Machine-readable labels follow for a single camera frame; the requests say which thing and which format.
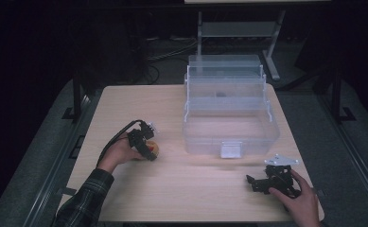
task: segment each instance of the plastic bin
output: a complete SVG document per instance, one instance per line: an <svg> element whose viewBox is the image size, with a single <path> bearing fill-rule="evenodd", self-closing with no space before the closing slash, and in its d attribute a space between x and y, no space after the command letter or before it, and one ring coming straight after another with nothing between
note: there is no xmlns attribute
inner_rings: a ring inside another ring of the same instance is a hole
<svg viewBox="0 0 368 227"><path fill-rule="evenodd" d="M266 153L279 137L256 55L190 56L185 86L187 152L240 158Z"/></svg>

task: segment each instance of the background table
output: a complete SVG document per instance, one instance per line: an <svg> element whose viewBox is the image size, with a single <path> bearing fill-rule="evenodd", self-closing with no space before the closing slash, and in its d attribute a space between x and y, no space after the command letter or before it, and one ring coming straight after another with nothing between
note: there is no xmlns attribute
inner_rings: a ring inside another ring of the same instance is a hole
<svg viewBox="0 0 368 227"><path fill-rule="evenodd" d="M107 142L135 119L154 122L160 147L154 161L131 161L118 166L115 182L105 200L104 221L229 221L291 220L271 195L253 192L249 174L265 179L264 160L275 153L298 159L294 166L310 179L273 88L268 85L280 137L266 155L242 159L188 154L182 135L183 85L116 86L104 89L67 187L79 189L96 166ZM64 203L69 196L63 196ZM324 218L321 207L320 219Z"/></svg>

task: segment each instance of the plaid shirt sleeve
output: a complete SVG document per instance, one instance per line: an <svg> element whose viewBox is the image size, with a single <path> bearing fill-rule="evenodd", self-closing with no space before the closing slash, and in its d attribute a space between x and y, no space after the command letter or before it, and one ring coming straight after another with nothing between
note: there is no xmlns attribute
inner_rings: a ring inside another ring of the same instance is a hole
<svg viewBox="0 0 368 227"><path fill-rule="evenodd" d="M109 172L93 170L79 192L60 208L53 226L96 226L113 182L114 177Z"/></svg>

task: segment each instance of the gray floor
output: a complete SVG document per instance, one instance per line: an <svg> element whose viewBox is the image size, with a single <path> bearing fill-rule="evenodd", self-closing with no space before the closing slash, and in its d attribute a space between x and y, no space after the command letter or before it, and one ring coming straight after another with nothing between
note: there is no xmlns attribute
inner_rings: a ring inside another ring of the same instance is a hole
<svg viewBox="0 0 368 227"><path fill-rule="evenodd" d="M160 56L189 41L153 41L149 53ZM231 40L204 43L204 54L260 54L267 41ZM293 66L302 44L280 43L273 59L282 77L268 83L279 87L304 72ZM174 55L164 61L152 61L149 73L137 84L182 84L187 56L194 50ZM314 80L289 91L278 92L278 98L289 122L325 212L326 226L368 226L368 190L351 159L348 148L336 124L324 108L327 97L311 91ZM84 135L101 96L101 90L85 102L84 115L78 124L61 119L66 108L72 107L71 82L65 85L54 102L9 187L0 200L0 226L49 226L61 199L60 188L69 178L75 160L69 158L75 142ZM357 121L344 122L346 131L360 156L368 166L368 113L346 83L342 89L342 106L350 108ZM60 170L52 175L52 169ZM120 226L120 223L99 223L99 226ZM263 223L263 227L295 226L293 223Z"/></svg>

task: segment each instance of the person's right hand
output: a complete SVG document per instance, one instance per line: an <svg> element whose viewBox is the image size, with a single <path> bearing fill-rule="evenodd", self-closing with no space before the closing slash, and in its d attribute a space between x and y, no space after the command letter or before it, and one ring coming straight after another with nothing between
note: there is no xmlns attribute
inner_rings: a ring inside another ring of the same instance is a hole
<svg viewBox="0 0 368 227"><path fill-rule="evenodd" d="M317 195L310 188L307 181L295 170L292 170L291 174L301 186L302 194L299 197L291 199L273 187L269 188L269 192L284 203L293 220L300 227L319 227L319 199Z"/></svg>

